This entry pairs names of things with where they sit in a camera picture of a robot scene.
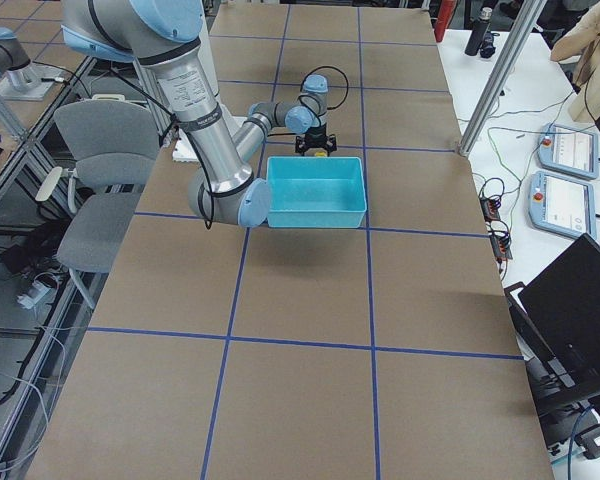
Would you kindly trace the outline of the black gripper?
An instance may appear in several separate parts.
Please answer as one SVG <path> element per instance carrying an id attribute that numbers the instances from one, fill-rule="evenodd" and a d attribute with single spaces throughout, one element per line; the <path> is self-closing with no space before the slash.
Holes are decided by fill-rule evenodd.
<path id="1" fill-rule="evenodd" d="M 304 146 L 311 149 L 330 149 L 329 135 L 325 127 L 312 127 L 304 134 Z"/>

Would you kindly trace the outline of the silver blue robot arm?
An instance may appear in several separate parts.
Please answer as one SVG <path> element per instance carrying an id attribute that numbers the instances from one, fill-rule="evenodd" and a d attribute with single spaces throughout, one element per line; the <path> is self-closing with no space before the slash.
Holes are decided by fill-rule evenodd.
<path id="1" fill-rule="evenodd" d="M 200 168 L 192 178 L 190 208 L 207 223 L 257 227 L 269 219 L 273 194 L 248 160 L 271 130 L 296 135 L 325 130 L 328 83 L 310 74 L 294 102 L 261 102 L 236 132 L 199 58 L 206 28 L 199 1 L 66 1 L 65 43 L 88 56 L 138 62 L 152 71 Z"/>
<path id="2" fill-rule="evenodd" d="M 0 95 L 6 100 L 42 101 L 51 89 L 15 33 L 0 27 Z"/>

